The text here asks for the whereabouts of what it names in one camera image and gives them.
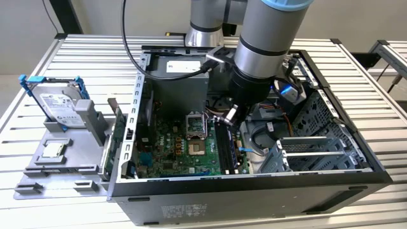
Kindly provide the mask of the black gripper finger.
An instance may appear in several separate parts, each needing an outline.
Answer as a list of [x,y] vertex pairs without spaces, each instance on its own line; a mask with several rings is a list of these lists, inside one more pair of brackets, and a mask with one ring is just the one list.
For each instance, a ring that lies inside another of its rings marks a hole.
[[218,120],[225,125],[236,125],[240,114],[241,107],[237,104],[232,104],[230,109],[220,116]]

